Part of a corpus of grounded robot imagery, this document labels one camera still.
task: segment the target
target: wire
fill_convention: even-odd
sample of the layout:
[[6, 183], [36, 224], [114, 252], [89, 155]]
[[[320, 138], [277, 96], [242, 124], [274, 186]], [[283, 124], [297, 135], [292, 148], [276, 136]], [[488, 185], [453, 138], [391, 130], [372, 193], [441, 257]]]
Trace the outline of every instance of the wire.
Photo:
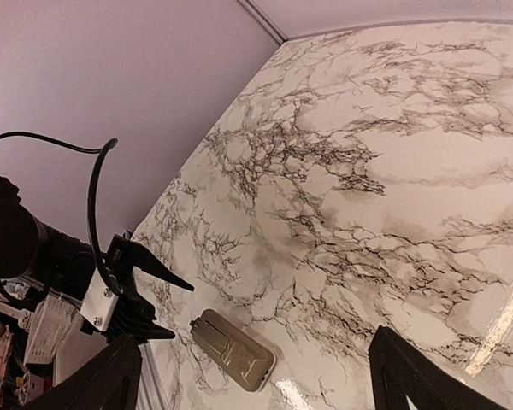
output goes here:
[[59, 145], [60, 147], [71, 149], [72, 151], [81, 152], [82, 154], [99, 154], [101, 152], [101, 148], [84, 148], [79, 147], [78, 145], [73, 145], [71, 143], [64, 143], [58, 139], [54, 139], [51, 137], [46, 137], [45, 135], [36, 134], [34, 132], [25, 132], [25, 131], [12, 131], [5, 132], [4, 134], [0, 134], [0, 140], [10, 137], [27, 137], [38, 139], [40, 141], [45, 141], [46, 143], [51, 143], [55, 145]]
[[117, 138], [112, 138], [109, 140], [102, 148], [99, 153], [97, 159], [95, 160], [95, 165], [93, 166], [93, 172], [91, 173], [91, 179], [89, 182], [89, 192], [87, 194], [87, 225], [89, 231], [89, 242], [91, 245], [91, 250], [93, 251], [93, 256], [95, 257], [95, 263], [97, 265], [97, 270], [101, 275], [104, 283], [107, 287], [114, 293], [119, 296], [123, 294], [123, 289], [115, 280], [113, 275], [110, 275], [109, 270], [104, 265], [104, 259], [101, 256], [101, 247], [99, 246], [99, 238], [97, 235], [97, 186], [99, 183], [99, 176], [101, 175], [101, 169], [103, 168], [104, 159], [106, 155], [109, 153], [111, 149], [113, 149], [118, 143]]

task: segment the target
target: white marble surface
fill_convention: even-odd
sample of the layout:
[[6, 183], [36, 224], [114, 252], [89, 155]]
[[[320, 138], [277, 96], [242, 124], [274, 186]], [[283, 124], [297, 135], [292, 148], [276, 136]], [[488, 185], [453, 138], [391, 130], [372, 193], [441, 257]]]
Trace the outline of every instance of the white marble surface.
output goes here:
[[[284, 44], [135, 238], [196, 287], [138, 279], [171, 410], [374, 408], [378, 325], [513, 408], [513, 26]], [[261, 392], [193, 344], [205, 308], [278, 355]]]

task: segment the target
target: marble countertop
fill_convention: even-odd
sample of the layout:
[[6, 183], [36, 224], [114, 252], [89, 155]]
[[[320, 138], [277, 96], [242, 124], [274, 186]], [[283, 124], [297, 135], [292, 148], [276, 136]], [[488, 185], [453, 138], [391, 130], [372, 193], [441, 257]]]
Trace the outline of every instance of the marble countertop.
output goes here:
[[[374, 408], [379, 325], [513, 409], [513, 26], [284, 44], [134, 238], [196, 287], [138, 275], [171, 410]], [[276, 353], [262, 391], [194, 344], [206, 308]]]

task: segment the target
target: black cable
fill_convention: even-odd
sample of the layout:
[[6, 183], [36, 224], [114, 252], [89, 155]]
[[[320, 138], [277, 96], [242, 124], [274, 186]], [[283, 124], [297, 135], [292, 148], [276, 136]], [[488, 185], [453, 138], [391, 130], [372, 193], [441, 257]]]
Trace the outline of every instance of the black cable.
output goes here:
[[5, 132], [4, 134], [0, 134], [0, 140], [9, 138], [9, 137], [27, 137], [38, 139], [40, 141], [45, 141], [46, 143], [51, 143], [55, 145], [59, 145], [60, 147], [71, 149], [72, 151], [81, 152], [82, 154], [99, 154], [101, 152], [100, 148], [84, 148], [79, 147], [78, 145], [72, 145], [71, 143], [64, 143], [58, 139], [54, 139], [51, 137], [46, 137], [45, 135], [36, 134], [34, 132], [25, 132], [25, 131], [12, 131]]
[[93, 166], [93, 171], [91, 173], [91, 179], [89, 182], [89, 192], [87, 194], [87, 225], [89, 231], [89, 242], [91, 245], [91, 250], [93, 251], [93, 256], [95, 257], [95, 263], [97, 265], [97, 270], [101, 275], [104, 283], [107, 287], [114, 293], [119, 296], [123, 294], [123, 289], [115, 280], [113, 275], [110, 275], [107, 267], [104, 265], [104, 259], [101, 256], [101, 247], [99, 246], [99, 238], [97, 235], [97, 186], [99, 183], [99, 176], [101, 174], [101, 169], [103, 168], [104, 158], [109, 153], [111, 149], [113, 149], [118, 143], [117, 138], [112, 138], [109, 140], [101, 149], [97, 159], [95, 160], [95, 165]]

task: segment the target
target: white wall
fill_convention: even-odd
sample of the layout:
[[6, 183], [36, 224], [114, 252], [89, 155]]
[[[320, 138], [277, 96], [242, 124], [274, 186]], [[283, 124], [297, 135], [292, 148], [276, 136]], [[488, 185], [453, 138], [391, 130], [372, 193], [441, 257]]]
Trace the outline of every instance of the white wall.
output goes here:
[[[0, 132], [98, 147], [103, 247], [133, 229], [276, 49], [235, 0], [0, 0]], [[0, 173], [43, 222], [86, 239], [95, 158], [0, 143]]]
[[251, 0], [288, 38], [404, 21], [513, 21], [513, 0]]

